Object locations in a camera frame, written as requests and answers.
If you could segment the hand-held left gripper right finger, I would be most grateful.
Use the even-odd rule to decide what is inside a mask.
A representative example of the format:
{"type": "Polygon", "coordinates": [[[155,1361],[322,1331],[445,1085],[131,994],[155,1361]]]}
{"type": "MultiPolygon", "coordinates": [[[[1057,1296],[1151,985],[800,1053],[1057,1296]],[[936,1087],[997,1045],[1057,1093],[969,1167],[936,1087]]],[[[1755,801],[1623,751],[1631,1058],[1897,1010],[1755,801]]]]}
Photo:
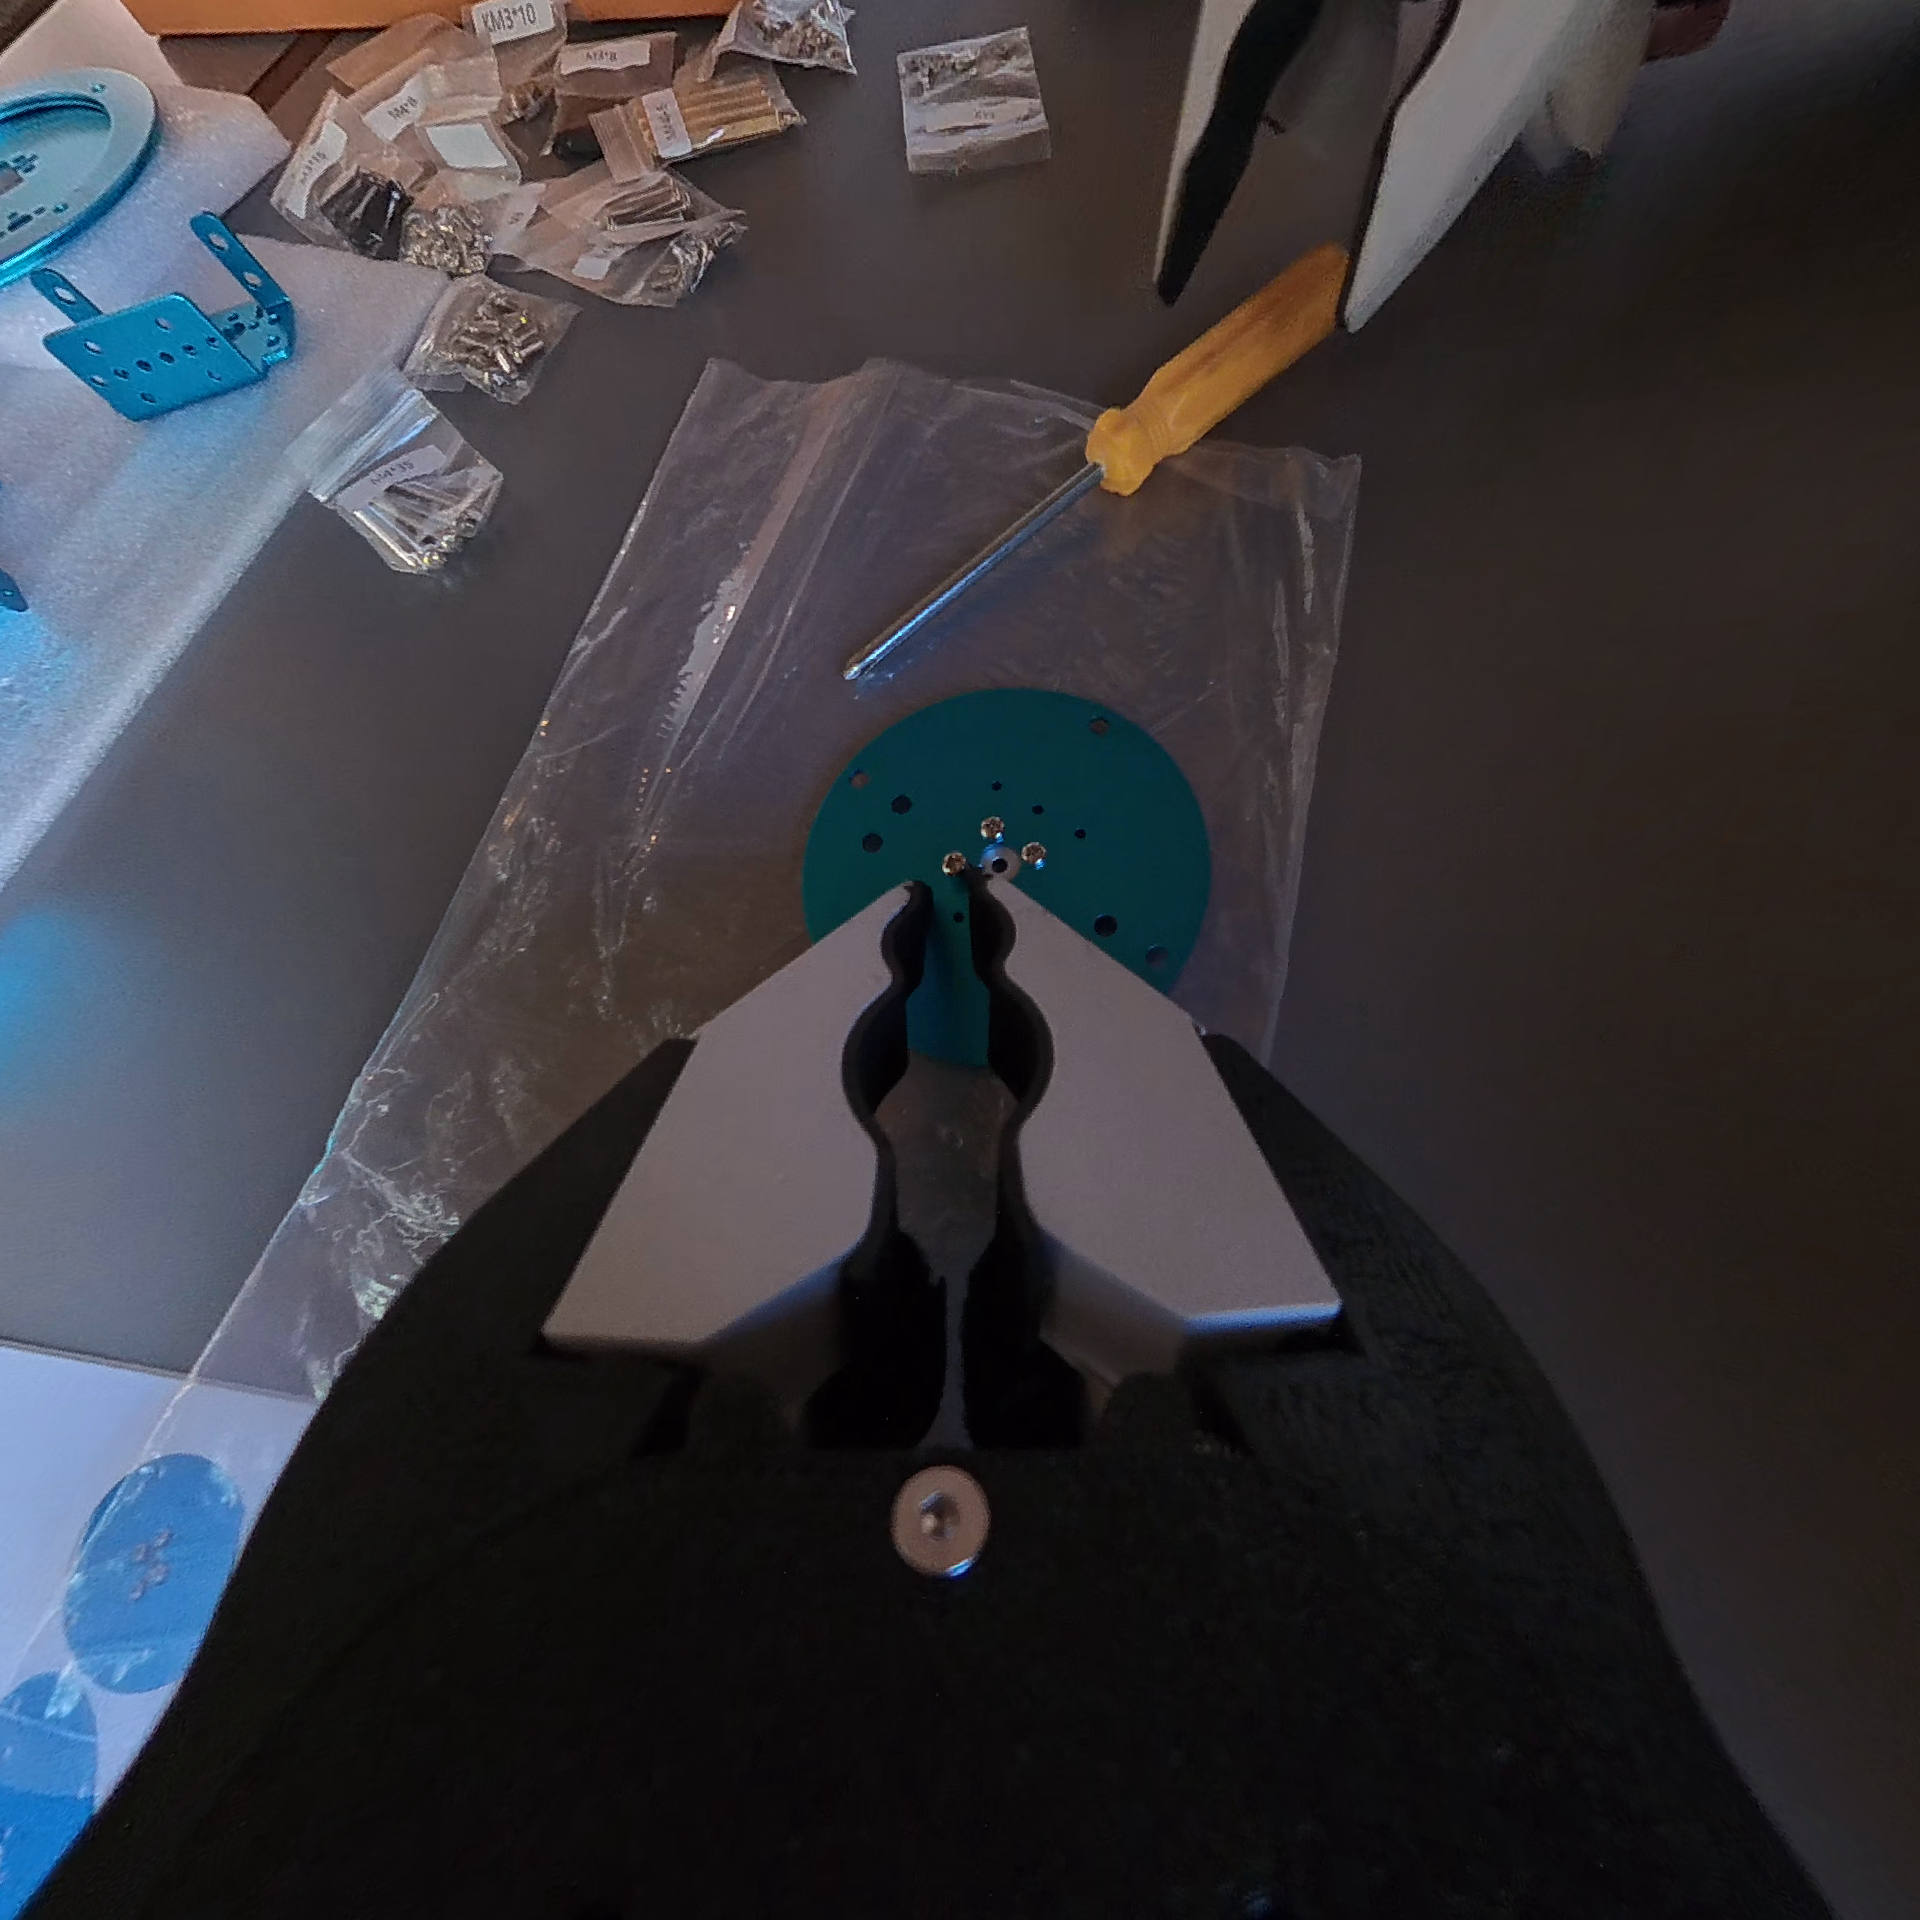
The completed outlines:
{"type": "Polygon", "coordinates": [[[1266,1342],[1337,1290],[1189,1016],[1003,880],[975,890],[1000,1198],[1044,1342],[1266,1342]]]}

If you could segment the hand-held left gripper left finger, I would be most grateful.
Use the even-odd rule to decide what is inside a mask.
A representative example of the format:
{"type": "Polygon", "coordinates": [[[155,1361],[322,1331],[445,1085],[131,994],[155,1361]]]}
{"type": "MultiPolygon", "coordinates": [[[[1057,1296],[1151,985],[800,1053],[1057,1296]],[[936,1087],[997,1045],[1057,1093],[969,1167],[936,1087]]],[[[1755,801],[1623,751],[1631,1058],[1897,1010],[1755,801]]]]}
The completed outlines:
{"type": "Polygon", "coordinates": [[[940,1323],[879,1105],[931,890],[884,890],[706,1022],[544,1322],[565,1351],[856,1358],[940,1323]]]}

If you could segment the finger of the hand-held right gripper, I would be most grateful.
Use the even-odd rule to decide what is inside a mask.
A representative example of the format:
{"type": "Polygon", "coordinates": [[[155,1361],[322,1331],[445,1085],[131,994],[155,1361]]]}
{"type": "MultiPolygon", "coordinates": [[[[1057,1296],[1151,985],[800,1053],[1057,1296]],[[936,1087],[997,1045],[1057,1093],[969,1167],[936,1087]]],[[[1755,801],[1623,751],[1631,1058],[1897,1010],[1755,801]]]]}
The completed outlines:
{"type": "Polygon", "coordinates": [[[1201,7],[1159,218],[1154,286],[1175,304],[1255,152],[1266,109],[1306,49],[1320,2],[1201,7]]]}
{"type": "Polygon", "coordinates": [[[1459,2],[1388,114],[1337,322],[1359,333],[1419,265],[1543,101],[1562,2],[1459,2]]]}

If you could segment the yellow handled screwdriver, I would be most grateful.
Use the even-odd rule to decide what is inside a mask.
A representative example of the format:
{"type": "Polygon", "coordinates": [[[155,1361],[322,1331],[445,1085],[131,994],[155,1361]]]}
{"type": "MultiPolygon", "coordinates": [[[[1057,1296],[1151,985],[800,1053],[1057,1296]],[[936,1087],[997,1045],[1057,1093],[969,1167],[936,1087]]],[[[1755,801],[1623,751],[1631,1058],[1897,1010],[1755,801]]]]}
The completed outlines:
{"type": "Polygon", "coordinates": [[[993,544],[852,651],[841,680],[859,682],[875,670],[1081,498],[1098,490],[1115,497],[1137,495],[1159,465],[1187,454],[1307,350],[1323,343],[1337,325],[1348,269],[1351,257],[1344,248],[1313,250],[1168,359],[1129,406],[1109,410],[1092,424],[1080,474],[1047,491],[993,544]]]}

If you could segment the teal round metal plate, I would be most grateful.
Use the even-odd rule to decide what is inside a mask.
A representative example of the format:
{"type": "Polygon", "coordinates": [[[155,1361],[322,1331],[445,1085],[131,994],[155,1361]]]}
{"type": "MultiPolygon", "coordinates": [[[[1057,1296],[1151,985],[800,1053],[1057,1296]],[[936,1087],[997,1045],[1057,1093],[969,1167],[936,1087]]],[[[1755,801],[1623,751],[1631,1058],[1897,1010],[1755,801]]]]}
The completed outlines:
{"type": "Polygon", "coordinates": [[[1115,709],[1058,690],[991,689],[913,711],[875,734],[821,802],[800,870],[811,942],[884,890],[922,880],[933,925],[908,1002],[911,1048],[987,1063],[991,998],[972,962],[969,885],[941,859],[1021,885],[1159,993],[1179,974],[1209,904],[1202,810],[1178,761],[1115,709]],[[1003,818],[985,845],[978,824],[1003,818]],[[1043,841],[1047,866],[1019,846],[1043,841]]]}

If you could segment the grey desk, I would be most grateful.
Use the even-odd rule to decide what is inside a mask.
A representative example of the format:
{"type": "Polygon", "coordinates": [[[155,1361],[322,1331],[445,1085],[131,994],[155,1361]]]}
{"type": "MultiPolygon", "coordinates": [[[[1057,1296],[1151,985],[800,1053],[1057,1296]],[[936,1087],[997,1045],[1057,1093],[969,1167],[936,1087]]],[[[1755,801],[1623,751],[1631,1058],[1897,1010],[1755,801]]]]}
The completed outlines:
{"type": "MultiPolygon", "coordinates": [[[[593,304],[471,569],[299,498],[5,891],[5,1339],[180,1373],[284,1218],[712,357],[1127,400],[1343,218],[1266,149],[1151,294],[1189,7],[875,5],[593,304]],[[913,177],[1029,27],[1050,158],[913,177]]],[[[1915,5],[1735,5],[1233,422],[1363,462],[1279,1077],[1498,1296],[1728,1746],[1915,1917],[1915,5]]]]}

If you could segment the square bag of tiny screws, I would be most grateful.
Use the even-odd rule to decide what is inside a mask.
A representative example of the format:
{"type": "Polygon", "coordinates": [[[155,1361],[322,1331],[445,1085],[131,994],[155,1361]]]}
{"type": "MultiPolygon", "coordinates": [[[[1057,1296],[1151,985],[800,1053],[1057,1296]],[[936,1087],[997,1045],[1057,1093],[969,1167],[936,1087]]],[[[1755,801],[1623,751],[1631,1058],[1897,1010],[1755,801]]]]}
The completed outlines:
{"type": "Polygon", "coordinates": [[[913,177],[964,177],[1050,158],[1050,119],[1029,27],[897,58],[913,177]]]}

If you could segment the clear plastic bag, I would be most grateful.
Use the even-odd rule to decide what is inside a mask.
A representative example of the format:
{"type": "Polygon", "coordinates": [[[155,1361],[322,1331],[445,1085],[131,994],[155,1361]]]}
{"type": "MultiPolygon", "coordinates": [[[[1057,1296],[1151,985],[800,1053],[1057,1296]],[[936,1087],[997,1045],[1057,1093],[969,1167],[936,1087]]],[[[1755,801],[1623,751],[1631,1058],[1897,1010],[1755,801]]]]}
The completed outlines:
{"type": "Polygon", "coordinates": [[[1081,400],[712,361],[327,1151],[199,1358],[320,1401],[424,1259],[620,1075],[805,942],[828,783],[898,719],[1051,689],[1152,734],[1213,880],[1175,999],[1271,1062],[1361,461],[1204,439],[1053,522],[858,683],[884,617],[1076,467],[1081,400]]]}

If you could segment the pile of small parts bags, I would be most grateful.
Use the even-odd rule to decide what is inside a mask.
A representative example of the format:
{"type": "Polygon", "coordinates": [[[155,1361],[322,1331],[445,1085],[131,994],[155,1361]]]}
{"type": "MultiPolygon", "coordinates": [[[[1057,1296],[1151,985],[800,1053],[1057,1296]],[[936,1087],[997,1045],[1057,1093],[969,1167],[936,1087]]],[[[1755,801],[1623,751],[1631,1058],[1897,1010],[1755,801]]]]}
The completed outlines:
{"type": "Polygon", "coordinates": [[[851,7],[724,5],[587,34],[593,5],[431,5],[330,62],[272,207],[304,241],[449,279],[512,264],[669,307],[746,229],[683,168],[800,127],[777,70],[856,75],[851,7]]]}

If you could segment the orange cardboard box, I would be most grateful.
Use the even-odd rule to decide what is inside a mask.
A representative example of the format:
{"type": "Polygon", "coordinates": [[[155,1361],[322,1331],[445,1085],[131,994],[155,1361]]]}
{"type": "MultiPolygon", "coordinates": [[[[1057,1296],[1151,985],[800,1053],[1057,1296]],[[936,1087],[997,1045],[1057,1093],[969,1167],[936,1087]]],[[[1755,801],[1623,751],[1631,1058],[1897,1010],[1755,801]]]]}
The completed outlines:
{"type": "MultiPolygon", "coordinates": [[[[733,2],[565,2],[568,16],[587,23],[724,16],[733,2]]],[[[437,15],[461,21],[469,2],[285,2],[275,5],[272,33],[373,33],[408,16],[437,15]]]]}

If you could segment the assembly guide booklet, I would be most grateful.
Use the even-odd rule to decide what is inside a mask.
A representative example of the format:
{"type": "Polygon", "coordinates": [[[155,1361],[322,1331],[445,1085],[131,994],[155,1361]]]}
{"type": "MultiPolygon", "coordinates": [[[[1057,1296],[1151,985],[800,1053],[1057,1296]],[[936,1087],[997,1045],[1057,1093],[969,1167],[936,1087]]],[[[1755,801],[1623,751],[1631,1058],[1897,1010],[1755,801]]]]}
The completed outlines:
{"type": "Polygon", "coordinates": [[[171,1706],[312,1414],[269,1390],[5,1346],[5,1917],[171,1706]]]}

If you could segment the bag of short silver screws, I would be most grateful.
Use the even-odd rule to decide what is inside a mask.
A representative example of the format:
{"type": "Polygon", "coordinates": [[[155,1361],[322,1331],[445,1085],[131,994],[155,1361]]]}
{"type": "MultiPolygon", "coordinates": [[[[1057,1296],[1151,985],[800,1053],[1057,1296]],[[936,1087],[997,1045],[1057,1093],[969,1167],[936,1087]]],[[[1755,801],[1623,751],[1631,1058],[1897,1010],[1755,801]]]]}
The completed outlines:
{"type": "Polygon", "coordinates": [[[528,295],[491,277],[455,279],[432,307],[401,370],[424,394],[466,387],[495,400],[521,402],[578,311],[571,302],[528,295]]]}

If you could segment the bag of long screws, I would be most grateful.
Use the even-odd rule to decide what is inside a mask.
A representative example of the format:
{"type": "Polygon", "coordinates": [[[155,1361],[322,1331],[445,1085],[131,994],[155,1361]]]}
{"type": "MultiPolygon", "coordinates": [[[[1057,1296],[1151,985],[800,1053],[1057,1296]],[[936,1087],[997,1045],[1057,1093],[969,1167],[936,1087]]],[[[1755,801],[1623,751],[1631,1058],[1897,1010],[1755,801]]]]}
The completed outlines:
{"type": "Polygon", "coordinates": [[[441,569],[487,523],[504,474],[393,369],[378,369],[299,439],[306,491],[401,573],[441,569]]]}

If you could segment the white foam sheet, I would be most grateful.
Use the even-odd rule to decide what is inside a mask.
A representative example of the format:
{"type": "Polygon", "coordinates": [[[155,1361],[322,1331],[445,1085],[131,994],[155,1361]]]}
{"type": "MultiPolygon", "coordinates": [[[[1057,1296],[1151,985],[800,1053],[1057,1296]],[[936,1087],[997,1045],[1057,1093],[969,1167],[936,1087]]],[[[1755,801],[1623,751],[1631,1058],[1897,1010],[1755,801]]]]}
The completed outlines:
{"type": "Polygon", "coordinates": [[[289,363],[232,399],[121,418],[43,349],[60,315],[5,289],[3,877],[48,833],[301,490],[292,443],[393,369],[439,275],[248,241],[295,307],[289,363]]]}

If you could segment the blue U-shaped bracket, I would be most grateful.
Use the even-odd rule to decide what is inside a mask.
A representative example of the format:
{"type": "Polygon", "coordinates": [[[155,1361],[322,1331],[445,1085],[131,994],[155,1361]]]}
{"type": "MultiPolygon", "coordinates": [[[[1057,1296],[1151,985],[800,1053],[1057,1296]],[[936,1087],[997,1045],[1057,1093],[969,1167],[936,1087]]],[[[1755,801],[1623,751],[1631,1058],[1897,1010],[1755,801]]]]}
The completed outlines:
{"type": "Polygon", "coordinates": [[[243,286],[241,304],[211,315],[175,294],[105,314],[57,270],[29,275],[33,289],[69,321],[41,339],[43,350],[121,418],[152,422],[237,394],[298,349],[295,304],[249,248],[211,211],[189,229],[243,286]]]}

